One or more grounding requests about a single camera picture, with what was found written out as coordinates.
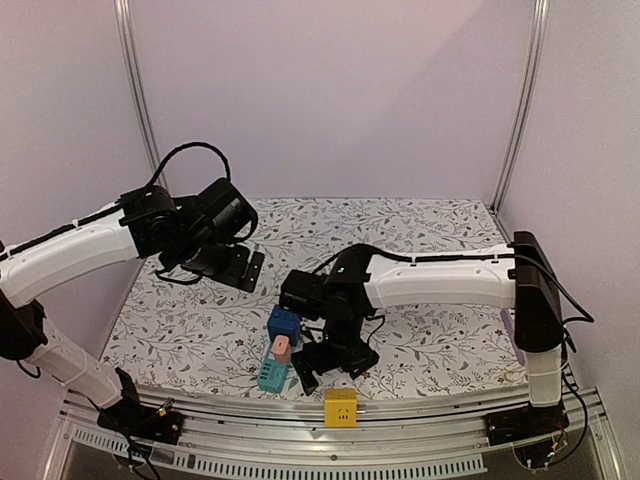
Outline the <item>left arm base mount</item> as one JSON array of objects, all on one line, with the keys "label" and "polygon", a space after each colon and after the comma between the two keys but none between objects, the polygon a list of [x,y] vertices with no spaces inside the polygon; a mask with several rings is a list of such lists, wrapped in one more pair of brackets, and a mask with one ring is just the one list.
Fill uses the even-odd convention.
[{"label": "left arm base mount", "polygon": [[125,437],[177,445],[184,421],[185,416],[168,403],[149,407],[138,400],[123,398],[111,407],[99,408],[97,423]]}]

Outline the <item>yellow cube socket adapter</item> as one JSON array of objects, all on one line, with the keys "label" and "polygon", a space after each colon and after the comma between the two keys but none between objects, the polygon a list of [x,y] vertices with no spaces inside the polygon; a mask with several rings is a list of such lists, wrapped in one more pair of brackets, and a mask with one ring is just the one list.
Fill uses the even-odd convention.
[{"label": "yellow cube socket adapter", "polygon": [[324,392],[324,426],[353,428],[357,425],[358,400],[352,388],[327,389]]}]

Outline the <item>teal power strip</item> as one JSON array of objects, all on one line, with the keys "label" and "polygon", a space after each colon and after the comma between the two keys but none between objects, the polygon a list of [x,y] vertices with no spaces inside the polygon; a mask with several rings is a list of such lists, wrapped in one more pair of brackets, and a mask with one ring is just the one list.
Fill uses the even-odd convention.
[{"label": "teal power strip", "polygon": [[300,385],[299,376],[290,363],[278,362],[272,353],[273,344],[266,350],[257,376],[257,385],[262,392],[282,394]]}]

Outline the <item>pink plug adapter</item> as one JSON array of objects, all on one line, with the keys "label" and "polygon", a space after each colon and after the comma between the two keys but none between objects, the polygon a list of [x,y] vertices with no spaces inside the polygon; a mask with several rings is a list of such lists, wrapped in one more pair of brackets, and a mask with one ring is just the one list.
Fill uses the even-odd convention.
[{"label": "pink plug adapter", "polygon": [[286,335],[277,335],[271,346],[271,354],[274,360],[280,364],[288,364],[292,353],[290,338]]}]

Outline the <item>blue cube socket adapter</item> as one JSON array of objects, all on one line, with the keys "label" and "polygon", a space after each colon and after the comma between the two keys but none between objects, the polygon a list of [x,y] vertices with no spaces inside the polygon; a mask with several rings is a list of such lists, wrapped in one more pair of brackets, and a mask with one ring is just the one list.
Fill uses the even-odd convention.
[{"label": "blue cube socket adapter", "polygon": [[299,315],[275,305],[267,320],[269,340],[275,341],[277,336],[286,336],[292,347],[296,347],[301,338],[301,318]]}]

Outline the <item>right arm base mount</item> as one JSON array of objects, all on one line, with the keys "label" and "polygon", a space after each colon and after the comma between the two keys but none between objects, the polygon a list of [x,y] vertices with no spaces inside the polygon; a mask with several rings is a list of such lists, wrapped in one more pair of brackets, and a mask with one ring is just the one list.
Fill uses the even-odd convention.
[{"label": "right arm base mount", "polygon": [[569,425],[564,404],[534,407],[530,403],[483,416],[485,433],[491,446],[547,435]]}]

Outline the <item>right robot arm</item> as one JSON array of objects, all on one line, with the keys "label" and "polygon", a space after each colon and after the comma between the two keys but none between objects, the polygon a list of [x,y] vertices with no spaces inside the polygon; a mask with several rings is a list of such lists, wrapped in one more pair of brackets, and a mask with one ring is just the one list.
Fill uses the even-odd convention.
[{"label": "right robot arm", "polygon": [[514,341],[525,356],[529,402],[517,427],[537,436],[552,424],[562,398],[562,352],[570,345],[561,302],[594,318],[567,292],[535,235],[517,231],[507,244],[439,254],[392,253],[355,244],[315,270],[291,271],[279,296],[281,309],[324,320],[322,339],[305,344],[292,361],[305,395],[318,376],[341,369],[357,378],[378,354],[361,337],[365,319],[379,310],[411,304],[479,304],[511,309]]}]

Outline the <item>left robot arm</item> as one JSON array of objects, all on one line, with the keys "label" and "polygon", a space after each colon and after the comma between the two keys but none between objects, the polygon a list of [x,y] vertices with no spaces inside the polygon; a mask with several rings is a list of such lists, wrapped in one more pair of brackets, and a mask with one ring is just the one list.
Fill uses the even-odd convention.
[{"label": "left robot arm", "polygon": [[98,269],[152,256],[160,261],[162,281],[180,268],[189,273],[189,285],[211,279],[251,292],[264,259],[244,244],[258,214],[232,184],[229,168],[202,192],[183,197],[171,196],[158,177],[1,252],[2,358],[49,373],[128,434],[141,433],[152,413],[140,403],[131,376],[70,341],[47,319],[39,296]]}]

